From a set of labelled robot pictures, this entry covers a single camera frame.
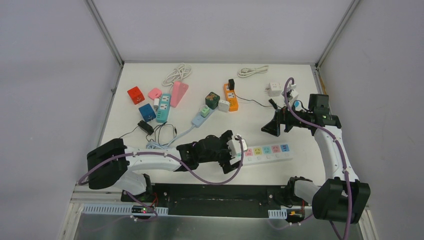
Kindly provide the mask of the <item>black plug adapter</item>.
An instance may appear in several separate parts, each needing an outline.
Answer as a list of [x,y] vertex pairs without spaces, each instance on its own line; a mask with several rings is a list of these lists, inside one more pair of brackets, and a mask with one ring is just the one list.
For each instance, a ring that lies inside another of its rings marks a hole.
[[235,88],[235,81],[234,81],[234,79],[233,79],[233,78],[230,78],[230,79],[228,80],[228,89],[229,89],[230,91],[233,91],[233,90],[234,90],[234,88]]

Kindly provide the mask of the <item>red cube socket adapter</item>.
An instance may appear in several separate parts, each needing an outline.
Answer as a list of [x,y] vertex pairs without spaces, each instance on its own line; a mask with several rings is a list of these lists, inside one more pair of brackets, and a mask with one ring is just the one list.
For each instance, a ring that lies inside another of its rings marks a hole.
[[129,95],[134,105],[137,105],[145,100],[145,97],[138,86],[129,89],[127,94]]

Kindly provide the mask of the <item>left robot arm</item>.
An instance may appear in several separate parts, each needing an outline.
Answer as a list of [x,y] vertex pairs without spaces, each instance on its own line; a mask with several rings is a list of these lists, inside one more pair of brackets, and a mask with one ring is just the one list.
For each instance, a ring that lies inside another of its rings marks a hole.
[[114,138],[90,151],[87,173],[78,181],[92,190],[119,188],[134,195],[140,202],[152,198],[150,178],[138,171],[164,170],[190,172],[200,164],[216,162],[224,174],[238,172],[248,146],[239,134],[227,130],[221,136],[208,135],[204,139],[181,144],[174,148],[140,149]]

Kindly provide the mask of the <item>white tiger cube adapter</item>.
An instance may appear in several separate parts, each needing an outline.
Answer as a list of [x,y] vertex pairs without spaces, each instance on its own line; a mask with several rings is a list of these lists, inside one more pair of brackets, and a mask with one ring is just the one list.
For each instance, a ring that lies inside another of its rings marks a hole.
[[269,97],[278,97],[282,94],[283,88],[279,82],[269,82],[265,88],[265,92]]

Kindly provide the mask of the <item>white multicolour power strip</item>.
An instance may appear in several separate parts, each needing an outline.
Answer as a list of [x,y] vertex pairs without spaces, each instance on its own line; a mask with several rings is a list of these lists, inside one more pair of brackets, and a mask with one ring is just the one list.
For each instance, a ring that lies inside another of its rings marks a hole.
[[263,165],[289,161],[294,158],[294,151],[288,143],[249,146],[244,152],[243,166]]

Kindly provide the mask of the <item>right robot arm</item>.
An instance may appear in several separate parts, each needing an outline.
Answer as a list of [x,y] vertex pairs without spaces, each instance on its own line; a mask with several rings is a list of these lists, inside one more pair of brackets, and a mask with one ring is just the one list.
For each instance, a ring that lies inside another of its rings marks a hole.
[[308,111],[296,110],[294,106],[276,110],[261,131],[278,137],[281,126],[285,133],[294,127],[311,131],[326,176],[322,186],[305,177],[291,177],[284,188],[284,200],[290,205],[304,200],[311,204],[313,216],[319,220],[358,223],[371,189],[369,184],[360,182],[350,164],[342,140],[341,122],[338,116],[330,113],[329,96],[310,94]]

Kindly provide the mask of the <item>orange power strip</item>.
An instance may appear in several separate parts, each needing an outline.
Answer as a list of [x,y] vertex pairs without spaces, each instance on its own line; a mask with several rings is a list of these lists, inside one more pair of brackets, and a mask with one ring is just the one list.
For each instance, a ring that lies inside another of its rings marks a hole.
[[225,99],[226,99],[226,101],[229,102],[229,111],[230,112],[237,111],[239,109],[239,103],[238,103],[237,97],[235,95],[235,91],[229,89],[228,83],[225,83],[223,85],[223,90],[224,90]]

